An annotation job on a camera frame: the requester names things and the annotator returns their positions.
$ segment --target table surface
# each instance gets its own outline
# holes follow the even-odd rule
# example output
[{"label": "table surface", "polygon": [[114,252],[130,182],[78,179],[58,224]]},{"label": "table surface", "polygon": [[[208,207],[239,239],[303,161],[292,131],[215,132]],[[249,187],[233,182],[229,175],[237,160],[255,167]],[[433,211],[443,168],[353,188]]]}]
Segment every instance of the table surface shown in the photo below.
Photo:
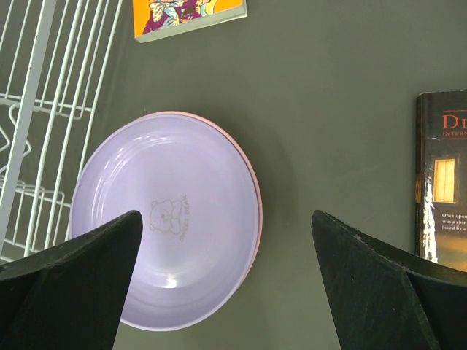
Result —
[{"label": "table surface", "polygon": [[414,248],[414,100],[466,88],[467,4],[248,0],[248,9],[140,44],[124,1],[90,152],[143,115],[201,115],[252,161],[264,229],[249,276],[217,313],[176,332],[122,324],[115,349],[339,349],[313,211]]}]

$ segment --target stacked plates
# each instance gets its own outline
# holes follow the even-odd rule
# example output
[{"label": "stacked plates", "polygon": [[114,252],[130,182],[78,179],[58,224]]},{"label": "stacked plates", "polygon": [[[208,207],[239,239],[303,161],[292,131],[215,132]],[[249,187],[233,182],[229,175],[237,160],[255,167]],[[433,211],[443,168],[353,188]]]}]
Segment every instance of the stacked plates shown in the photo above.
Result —
[{"label": "stacked plates", "polygon": [[255,259],[263,216],[252,166],[201,117],[155,113],[113,133],[77,183],[70,237],[129,210],[143,217],[121,319],[133,327],[177,330],[202,321],[235,293]]}]

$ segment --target black object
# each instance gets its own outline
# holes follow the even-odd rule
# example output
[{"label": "black object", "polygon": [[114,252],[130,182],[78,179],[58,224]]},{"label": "black object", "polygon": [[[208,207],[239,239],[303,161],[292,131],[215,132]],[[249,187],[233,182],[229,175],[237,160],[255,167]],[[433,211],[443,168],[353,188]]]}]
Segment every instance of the black object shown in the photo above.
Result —
[{"label": "black object", "polygon": [[467,349],[467,273],[316,211],[312,232],[345,349]]},{"label": "black object", "polygon": [[111,349],[142,235],[130,211],[0,266],[0,350]]}]

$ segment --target plate rim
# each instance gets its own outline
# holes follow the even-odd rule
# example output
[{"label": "plate rim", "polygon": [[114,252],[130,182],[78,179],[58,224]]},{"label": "plate rim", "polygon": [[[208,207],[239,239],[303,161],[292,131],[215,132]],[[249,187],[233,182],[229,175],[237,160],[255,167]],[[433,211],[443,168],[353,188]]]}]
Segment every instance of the plate rim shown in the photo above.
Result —
[{"label": "plate rim", "polygon": [[252,268],[252,266],[253,266],[253,264],[255,262],[257,254],[258,254],[258,250],[259,250],[259,246],[260,246],[260,240],[261,240],[261,236],[262,236],[262,233],[263,233],[263,201],[262,201],[262,197],[261,197],[258,178],[256,176],[256,173],[255,173],[255,171],[254,171],[254,169],[252,167],[252,164],[251,164],[249,158],[247,157],[244,150],[240,147],[240,145],[235,141],[235,139],[229,133],[227,133],[227,131],[225,131],[223,128],[221,128],[215,122],[212,122],[211,120],[208,120],[207,118],[200,117],[197,114],[193,114],[193,113],[189,113],[189,112],[162,111],[162,112],[154,112],[154,113],[151,113],[151,114],[144,115],[142,117],[138,117],[135,120],[133,120],[133,121],[123,125],[122,127],[118,128],[116,131],[114,131],[108,137],[106,137],[105,140],[103,140],[100,143],[100,145],[94,150],[94,152],[88,158],[88,160],[86,161],[85,166],[83,167],[83,169],[80,172],[80,175],[78,176],[78,179],[77,179],[76,185],[74,187],[74,191],[73,191],[72,201],[70,203],[70,211],[69,211],[70,214],[69,214],[69,224],[68,224],[69,239],[73,239],[73,238],[77,237],[77,236],[72,235],[72,215],[73,215],[74,201],[75,201],[75,198],[76,198],[76,193],[78,192],[77,191],[78,187],[80,186],[81,180],[83,178],[83,175],[85,174],[86,170],[88,169],[88,166],[92,163],[92,160],[94,159],[94,157],[101,151],[102,148],[105,147],[105,145],[110,141],[110,139],[114,138],[119,133],[122,133],[125,129],[130,128],[131,126],[133,126],[133,125],[135,125],[137,123],[140,123],[143,120],[155,119],[155,118],[159,118],[159,117],[173,117],[173,116],[187,117],[187,118],[190,118],[190,119],[198,120],[198,121],[208,125],[209,127],[213,128],[215,131],[220,133],[222,136],[224,136],[231,143],[231,145],[235,148],[235,150],[239,153],[240,157],[242,158],[242,160],[244,161],[244,163],[245,163],[245,165],[246,165],[246,167],[248,169],[248,172],[250,173],[251,180],[252,180],[252,183],[253,183],[253,187],[255,188],[256,202],[257,202],[257,205],[258,205],[258,229],[257,229],[257,232],[256,232],[256,236],[257,236],[256,245],[255,245],[254,250],[252,252],[250,263],[249,263],[249,265],[247,267],[247,270],[244,272],[243,276],[235,283],[235,287],[232,288],[232,290],[225,295],[225,297],[222,299],[222,301],[220,303],[218,303],[214,308],[212,308],[209,312],[207,312],[204,315],[194,319],[193,321],[186,322],[184,324],[179,324],[179,325],[173,326],[173,327],[145,327],[145,326],[142,326],[140,324],[135,324],[133,322],[130,322],[130,321],[124,319],[123,316],[120,316],[120,321],[123,324],[126,324],[126,325],[128,325],[130,327],[134,327],[136,329],[148,330],[148,331],[153,331],[153,332],[167,332],[167,331],[173,331],[173,330],[181,330],[181,329],[193,326],[195,324],[198,324],[198,323],[204,321],[205,319],[209,318],[210,316],[212,316],[217,311],[219,311],[232,298],[232,296],[240,288],[240,286],[243,284],[244,280],[247,278],[248,274],[250,273],[250,270],[251,270],[251,268]]}]

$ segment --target yellow book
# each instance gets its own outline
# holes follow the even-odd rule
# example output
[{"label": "yellow book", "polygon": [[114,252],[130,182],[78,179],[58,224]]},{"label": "yellow book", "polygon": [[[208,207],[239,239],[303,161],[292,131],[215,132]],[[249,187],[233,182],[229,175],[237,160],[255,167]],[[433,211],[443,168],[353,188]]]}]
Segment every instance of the yellow book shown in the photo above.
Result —
[{"label": "yellow book", "polygon": [[133,0],[134,36],[151,42],[247,17],[246,0]]}]

